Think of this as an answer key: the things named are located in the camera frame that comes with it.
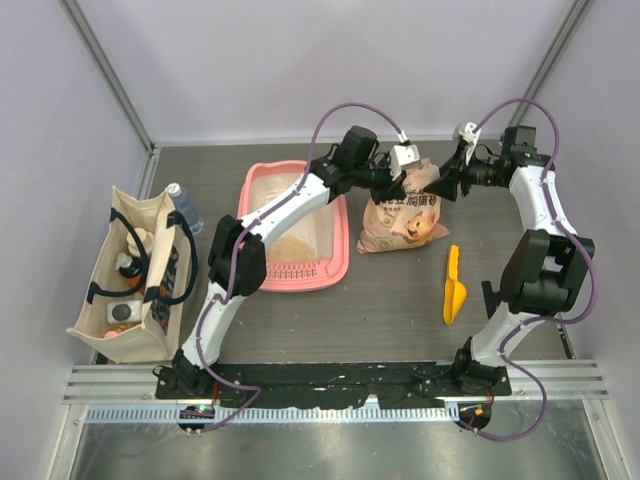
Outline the yellow plastic scoop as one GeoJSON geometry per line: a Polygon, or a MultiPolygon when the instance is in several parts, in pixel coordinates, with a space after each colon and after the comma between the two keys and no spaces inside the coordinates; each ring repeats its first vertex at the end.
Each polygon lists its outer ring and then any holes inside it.
{"type": "Polygon", "coordinates": [[[460,248],[451,245],[447,254],[443,320],[452,325],[467,298],[466,286],[459,280],[460,248]]]}

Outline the pink cat litter bag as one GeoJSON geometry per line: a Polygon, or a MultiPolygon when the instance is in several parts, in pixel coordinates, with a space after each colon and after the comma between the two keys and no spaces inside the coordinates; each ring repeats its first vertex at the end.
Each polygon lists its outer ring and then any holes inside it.
{"type": "Polygon", "coordinates": [[[440,224],[441,198],[423,191],[438,178],[438,167],[422,158],[403,181],[404,199],[379,204],[369,200],[356,250],[380,253],[420,248],[447,236],[449,230],[440,224]]]}

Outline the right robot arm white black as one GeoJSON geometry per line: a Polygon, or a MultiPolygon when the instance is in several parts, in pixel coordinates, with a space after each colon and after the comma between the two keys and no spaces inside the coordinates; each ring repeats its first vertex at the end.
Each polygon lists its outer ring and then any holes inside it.
{"type": "Polygon", "coordinates": [[[482,285],[486,326],[456,353],[449,376],[465,395],[504,382],[512,351],[536,326],[573,308],[595,253],[593,241],[578,236],[564,214],[551,158],[535,146],[535,128],[507,128],[493,160],[476,157],[479,135],[474,123],[459,126],[455,153],[425,189],[454,201],[474,186],[504,187],[516,201],[524,229],[499,287],[482,285]]]}

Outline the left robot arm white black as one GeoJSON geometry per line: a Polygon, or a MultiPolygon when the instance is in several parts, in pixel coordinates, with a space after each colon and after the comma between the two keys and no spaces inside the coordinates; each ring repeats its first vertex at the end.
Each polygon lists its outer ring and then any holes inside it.
{"type": "Polygon", "coordinates": [[[264,283],[266,253],[276,240],[352,188],[369,190],[375,200],[404,197],[406,172],[419,164],[420,155],[404,133],[398,137],[398,144],[382,152],[374,132],[353,126],[327,154],[310,157],[303,173],[269,203],[241,218],[219,220],[204,304],[171,365],[176,386],[187,396],[200,399],[211,391],[212,367],[226,332],[242,302],[264,283]]]}

